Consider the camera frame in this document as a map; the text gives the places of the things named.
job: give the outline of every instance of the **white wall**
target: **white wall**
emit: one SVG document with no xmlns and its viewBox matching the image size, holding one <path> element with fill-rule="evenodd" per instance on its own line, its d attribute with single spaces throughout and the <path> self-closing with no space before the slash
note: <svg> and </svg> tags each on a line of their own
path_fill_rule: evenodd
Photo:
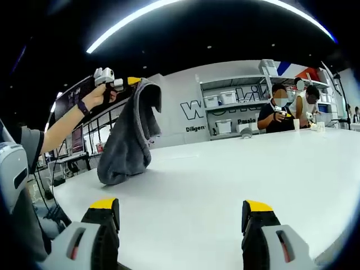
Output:
<svg viewBox="0 0 360 270">
<path fill-rule="evenodd" d="M 355 107 L 360 107 L 360 85 L 354 78 L 351 69 L 345 69 L 339 74 L 346 95 L 346 100 L 348 104 L 350 104 L 352 114 L 354 115 Z"/>
<path fill-rule="evenodd" d="M 153 148 L 207 141 L 209 131 L 204 117 L 205 110 L 199 82 L 239 75 L 257 75 L 260 74 L 259 63 L 260 60 L 221 62 L 194 67 L 167 76 L 156 74 L 150 77 L 149 80 L 158 84 L 162 92 L 162 113 L 158 114 L 155 110 L 154 113 L 163 134 L 155 139 Z M 292 64 L 284 76 L 294 77 L 305 69 L 305 66 Z M 258 111 L 253 111 L 246 117 L 254 117 L 255 113 Z M 197 132 L 186 131 L 187 127 L 202 126 L 206 129 Z"/>
</svg>

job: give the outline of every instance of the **purple watch strap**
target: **purple watch strap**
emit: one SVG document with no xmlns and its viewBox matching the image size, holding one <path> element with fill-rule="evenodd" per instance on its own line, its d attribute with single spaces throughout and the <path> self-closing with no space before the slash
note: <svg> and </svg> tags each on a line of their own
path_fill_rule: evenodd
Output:
<svg viewBox="0 0 360 270">
<path fill-rule="evenodd" d="M 88 109 L 86 108 L 85 103 L 84 103 L 82 100 L 80 100 L 80 101 L 78 102 L 78 108 L 79 108 L 79 110 L 84 114 L 84 116 L 86 116 L 86 115 L 89 114 L 89 111 L 88 111 Z"/>
</svg>

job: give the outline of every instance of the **black shirt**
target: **black shirt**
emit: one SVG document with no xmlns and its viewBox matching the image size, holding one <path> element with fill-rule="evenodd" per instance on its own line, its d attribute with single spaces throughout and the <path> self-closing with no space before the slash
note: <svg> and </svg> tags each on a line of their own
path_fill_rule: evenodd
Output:
<svg viewBox="0 0 360 270">
<path fill-rule="evenodd" d="M 295 119 L 291 114 L 289 108 L 281 108 L 283 111 L 287 111 L 291 117 L 285 118 L 281 123 L 273 120 L 266 128 L 266 133 L 281 132 L 281 131 L 293 131 L 295 129 L 293 120 Z M 270 103 L 263 106 L 260 111 L 258 121 L 264 120 L 266 117 L 274 113 L 274 109 Z"/>
</svg>

